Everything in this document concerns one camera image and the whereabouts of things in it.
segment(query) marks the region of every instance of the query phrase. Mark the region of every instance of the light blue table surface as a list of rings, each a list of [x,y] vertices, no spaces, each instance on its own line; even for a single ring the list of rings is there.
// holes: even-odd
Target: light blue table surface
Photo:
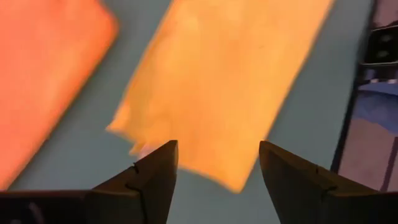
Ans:
[[[135,160],[127,155],[131,145],[104,129],[169,2],[105,2],[121,24],[117,41],[11,189],[91,188]],[[336,0],[269,136],[279,146],[326,168],[338,140],[369,7],[370,0]],[[179,171],[168,223],[279,220],[257,163],[239,195]]]

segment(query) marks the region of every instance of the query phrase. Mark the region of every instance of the yellow cloth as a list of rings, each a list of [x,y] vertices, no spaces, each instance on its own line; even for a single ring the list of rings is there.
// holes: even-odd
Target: yellow cloth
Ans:
[[[332,0],[174,0],[109,129],[240,192]]]

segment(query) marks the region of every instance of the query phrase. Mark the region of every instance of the towel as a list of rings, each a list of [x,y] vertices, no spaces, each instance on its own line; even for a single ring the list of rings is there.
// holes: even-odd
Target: towel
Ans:
[[[332,0],[174,0],[108,129],[242,191]]]
[[[115,38],[96,0],[0,1],[0,190],[60,119]]]

